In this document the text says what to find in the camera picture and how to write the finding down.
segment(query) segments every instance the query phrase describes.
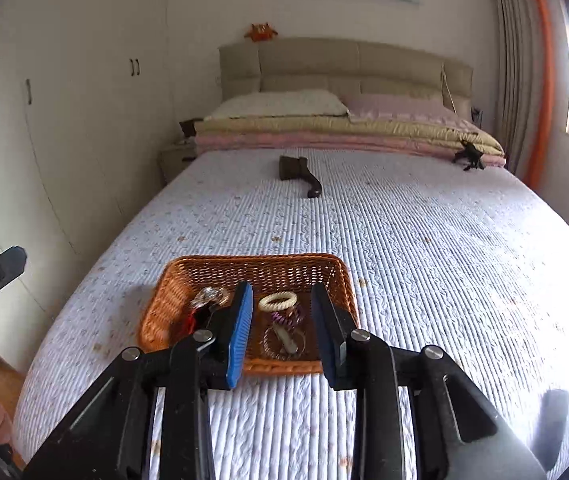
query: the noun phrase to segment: folded blanket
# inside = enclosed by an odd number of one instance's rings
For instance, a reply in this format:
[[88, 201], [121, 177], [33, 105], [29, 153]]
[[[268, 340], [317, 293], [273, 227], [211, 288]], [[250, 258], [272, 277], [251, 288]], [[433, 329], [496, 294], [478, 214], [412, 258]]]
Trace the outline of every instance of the folded blanket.
[[504, 166], [504, 150], [481, 130], [410, 121], [359, 121], [337, 117], [286, 117], [207, 120], [196, 123], [200, 153], [241, 148], [328, 148], [402, 152], [453, 158], [461, 141], [472, 142], [490, 166]]

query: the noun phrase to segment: bangle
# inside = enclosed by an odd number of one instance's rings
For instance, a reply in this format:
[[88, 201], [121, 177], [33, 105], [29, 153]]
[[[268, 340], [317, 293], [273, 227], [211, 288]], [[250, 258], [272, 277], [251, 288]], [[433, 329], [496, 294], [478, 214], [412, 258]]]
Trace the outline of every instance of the bangle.
[[298, 303], [298, 296], [293, 292], [276, 292], [262, 298], [258, 303], [258, 308], [262, 312], [278, 312], [287, 310], [296, 303]]
[[231, 295], [226, 288], [205, 286], [197, 293], [196, 297], [191, 300], [191, 308], [194, 310], [202, 308], [211, 301], [219, 304], [219, 306], [224, 306], [224, 304], [229, 301], [230, 296]]
[[295, 354], [293, 355], [288, 354], [287, 351], [282, 346], [280, 347], [279, 352], [276, 352], [272, 348], [271, 344], [269, 343], [270, 339], [275, 339], [277, 342], [280, 342], [272, 327], [269, 327], [264, 331], [264, 336], [262, 338], [262, 346], [264, 348], [264, 353], [270, 359], [275, 359], [278, 361], [289, 361], [291, 359], [299, 359], [299, 357], [302, 355], [305, 348], [307, 347], [307, 339], [302, 333], [302, 330], [298, 328], [294, 328], [292, 331], [289, 331], [289, 335], [291, 335], [291, 338], [298, 345], [298, 351]]

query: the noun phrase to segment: pink blanket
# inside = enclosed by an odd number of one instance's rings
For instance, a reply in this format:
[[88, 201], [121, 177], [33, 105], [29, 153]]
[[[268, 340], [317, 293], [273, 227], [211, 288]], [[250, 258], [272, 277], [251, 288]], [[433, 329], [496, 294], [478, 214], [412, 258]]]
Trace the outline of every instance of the pink blanket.
[[[368, 136], [363, 134], [325, 134], [321, 132], [234, 133], [207, 132], [196, 137], [199, 153], [212, 150], [240, 150], [247, 148], [322, 148], [327, 150], [364, 150], [368, 152], [397, 152], [411, 155], [435, 156], [453, 159], [462, 149], [448, 148], [406, 137]], [[482, 156], [487, 166], [503, 168], [506, 159], [498, 155]]]

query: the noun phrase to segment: nightstand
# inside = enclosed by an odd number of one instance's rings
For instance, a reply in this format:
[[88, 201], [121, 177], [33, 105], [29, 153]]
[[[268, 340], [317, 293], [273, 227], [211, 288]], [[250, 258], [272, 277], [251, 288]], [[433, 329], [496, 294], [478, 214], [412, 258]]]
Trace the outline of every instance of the nightstand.
[[190, 140], [181, 140], [162, 148], [158, 162], [165, 185], [186, 170], [195, 159], [196, 144]]

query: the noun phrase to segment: wardrobe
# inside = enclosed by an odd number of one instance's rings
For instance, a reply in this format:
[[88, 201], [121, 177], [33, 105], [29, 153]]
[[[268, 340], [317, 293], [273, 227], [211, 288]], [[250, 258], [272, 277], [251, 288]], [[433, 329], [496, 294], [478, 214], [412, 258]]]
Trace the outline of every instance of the wardrobe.
[[165, 0], [0, 0], [0, 357], [26, 370], [82, 276], [162, 187]]

